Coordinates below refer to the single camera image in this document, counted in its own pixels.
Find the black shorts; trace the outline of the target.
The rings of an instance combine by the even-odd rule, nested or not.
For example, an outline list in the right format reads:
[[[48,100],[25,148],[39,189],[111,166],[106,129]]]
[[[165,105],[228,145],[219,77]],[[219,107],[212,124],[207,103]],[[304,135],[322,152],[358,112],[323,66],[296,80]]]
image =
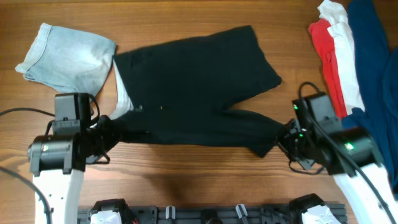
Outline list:
[[[281,84],[254,29],[142,47],[115,56],[131,109],[112,122],[124,142],[245,147],[264,157],[282,124],[238,110]]]

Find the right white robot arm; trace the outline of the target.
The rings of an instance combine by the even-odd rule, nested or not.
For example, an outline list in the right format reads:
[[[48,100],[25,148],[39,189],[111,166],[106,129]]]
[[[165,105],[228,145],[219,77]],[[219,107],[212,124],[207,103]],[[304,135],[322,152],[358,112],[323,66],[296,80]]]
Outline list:
[[[344,130],[338,119],[293,119],[276,137],[299,173],[327,171],[343,192],[359,223],[397,223],[397,200],[381,153],[362,128]]]

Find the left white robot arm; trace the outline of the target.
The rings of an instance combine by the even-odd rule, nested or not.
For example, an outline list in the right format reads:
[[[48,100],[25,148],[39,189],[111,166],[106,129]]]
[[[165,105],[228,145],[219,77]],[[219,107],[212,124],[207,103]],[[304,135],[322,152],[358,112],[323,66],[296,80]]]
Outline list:
[[[76,223],[87,165],[109,164],[121,135],[106,115],[92,121],[52,120],[53,133],[37,136],[28,148],[36,223]]]

